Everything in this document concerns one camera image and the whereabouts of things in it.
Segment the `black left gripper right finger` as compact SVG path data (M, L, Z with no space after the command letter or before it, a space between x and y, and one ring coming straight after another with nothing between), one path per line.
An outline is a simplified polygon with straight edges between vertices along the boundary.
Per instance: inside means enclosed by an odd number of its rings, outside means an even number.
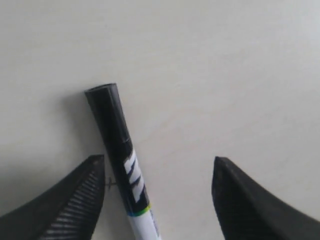
M227 157L213 163L211 195L226 240L318 240L320 222L259 185Z

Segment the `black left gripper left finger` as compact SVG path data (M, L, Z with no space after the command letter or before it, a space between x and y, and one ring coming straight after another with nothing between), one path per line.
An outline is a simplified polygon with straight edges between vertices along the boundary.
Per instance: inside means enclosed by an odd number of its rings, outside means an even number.
M0 218L2 240L90 240L105 197L105 159L91 155L50 189Z

